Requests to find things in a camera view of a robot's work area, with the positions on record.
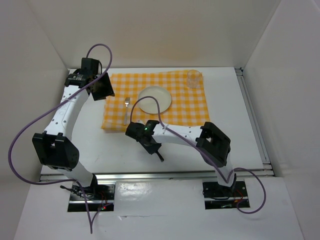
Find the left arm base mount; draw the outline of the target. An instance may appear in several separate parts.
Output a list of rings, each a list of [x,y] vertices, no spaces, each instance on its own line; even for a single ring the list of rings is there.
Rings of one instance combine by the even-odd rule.
[[[84,194],[78,185],[73,184],[72,187],[61,185],[60,188],[70,192],[67,207],[68,212],[79,213],[87,211]],[[102,184],[95,189],[95,192],[93,192],[88,187],[85,187],[84,191],[88,210],[90,212],[96,212],[98,210],[102,212],[113,212],[115,188],[115,184]]]

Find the silver fork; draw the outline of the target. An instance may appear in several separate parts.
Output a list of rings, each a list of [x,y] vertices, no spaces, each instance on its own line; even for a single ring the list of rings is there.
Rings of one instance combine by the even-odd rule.
[[[131,102],[131,98],[128,96],[125,98],[124,100],[124,104],[125,104],[125,112],[124,112],[124,121],[123,124],[126,126],[127,122],[128,122],[128,111],[129,111],[129,105]]]

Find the yellow white checkered cloth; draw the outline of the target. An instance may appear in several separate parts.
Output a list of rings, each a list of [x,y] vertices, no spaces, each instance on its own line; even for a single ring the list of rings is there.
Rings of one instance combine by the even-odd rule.
[[[204,90],[203,76],[199,87],[187,87],[187,70],[157,73],[113,73],[110,77],[115,96],[107,98],[104,105],[102,129],[125,132],[125,98],[130,97],[128,121],[161,119],[166,124],[201,126],[210,121]],[[149,114],[134,105],[139,93],[147,87],[165,88],[171,95],[171,105],[161,114]]]

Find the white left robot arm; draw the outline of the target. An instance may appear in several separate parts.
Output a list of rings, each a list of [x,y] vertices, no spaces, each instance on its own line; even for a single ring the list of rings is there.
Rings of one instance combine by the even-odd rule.
[[[69,74],[64,83],[60,106],[42,133],[35,133],[32,143],[42,165],[57,170],[68,179],[81,184],[70,192],[92,200],[99,197],[104,187],[98,185],[96,176],[80,163],[80,152],[72,143],[72,133],[79,113],[88,100],[94,101],[114,96],[108,74],[102,74],[99,60],[84,57],[81,67]]]

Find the cream round plate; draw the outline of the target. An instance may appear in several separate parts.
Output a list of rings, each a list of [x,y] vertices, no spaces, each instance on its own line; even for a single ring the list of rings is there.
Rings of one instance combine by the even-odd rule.
[[[165,112],[169,109],[172,103],[171,94],[163,87],[160,86],[149,86],[144,88],[138,95],[138,99],[143,97],[154,97],[158,104],[160,113]],[[143,100],[139,101],[137,104],[138,107],[148,114],[157,114],[158,107],[156,102],[152,98],[144,98]]]

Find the silver table knife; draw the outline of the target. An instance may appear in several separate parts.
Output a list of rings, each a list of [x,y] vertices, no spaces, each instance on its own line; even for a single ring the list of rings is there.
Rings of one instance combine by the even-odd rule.
[[[155,153],[159,157],[160,161],[163,162],[164,161],[163,156],[158,151],[156,151]]]

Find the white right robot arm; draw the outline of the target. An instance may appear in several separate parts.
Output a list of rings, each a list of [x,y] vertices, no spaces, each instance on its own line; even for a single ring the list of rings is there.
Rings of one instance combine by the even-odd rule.
[[[162,144],[177,144],[194,148],[217,174],[218,190],[230,196],[236,189],[236,173],[230,161],[231,140],[212,122],[202,126],[180,126],[148,120],[146,124],[131,122],[125,135],[136,140],[150,154],[157,154]]]

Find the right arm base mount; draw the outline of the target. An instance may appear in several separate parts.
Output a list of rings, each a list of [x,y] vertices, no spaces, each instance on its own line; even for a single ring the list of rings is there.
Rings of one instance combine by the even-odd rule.
[[[206,210],[249,208],[250,202],[246,184],[236,181],[234,189],[219,185],[215,181],[202,183],[202,194]]]

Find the clear plastic cup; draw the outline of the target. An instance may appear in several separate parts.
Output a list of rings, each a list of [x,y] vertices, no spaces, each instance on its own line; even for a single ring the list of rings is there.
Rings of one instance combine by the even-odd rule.
[[[200,86],[200,80],[202,79],[202,74],[195,69],[189,70],[187,72],[187,87],[190,89],[197,89]]]

